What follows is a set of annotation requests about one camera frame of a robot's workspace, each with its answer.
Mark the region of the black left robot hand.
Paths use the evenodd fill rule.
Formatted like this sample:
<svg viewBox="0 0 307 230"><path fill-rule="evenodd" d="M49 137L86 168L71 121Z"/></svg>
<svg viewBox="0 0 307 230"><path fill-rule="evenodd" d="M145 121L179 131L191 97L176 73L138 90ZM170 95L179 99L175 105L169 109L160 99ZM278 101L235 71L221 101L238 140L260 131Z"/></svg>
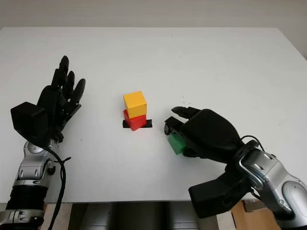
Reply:
<svg viewBox="0 0 307 230"><path fill-rule="evenodd" d="M36 145L47 147L51 140L61 143L61 133L67 122L80 109L80 100L85 89L85 79L75 83L73 71L69 71L69 59L63 56L59 67L55 69L52 83L46 86L38 99L37 105L47 113L47 129Z"/></svg>

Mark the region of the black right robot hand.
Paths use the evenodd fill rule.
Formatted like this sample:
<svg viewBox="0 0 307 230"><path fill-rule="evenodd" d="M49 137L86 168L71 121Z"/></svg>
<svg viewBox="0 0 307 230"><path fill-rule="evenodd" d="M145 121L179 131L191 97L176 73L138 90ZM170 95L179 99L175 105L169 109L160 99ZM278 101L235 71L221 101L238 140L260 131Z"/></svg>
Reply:
<svg viewBox="0 0 307 230"><path fill-rule="evenodd" d="M179 152L186 157L227 164L244 145L235 127L211 109L176 106L171 111L187 122L171 116L165 121L164 132L178 135L183 144Z"/></svg>

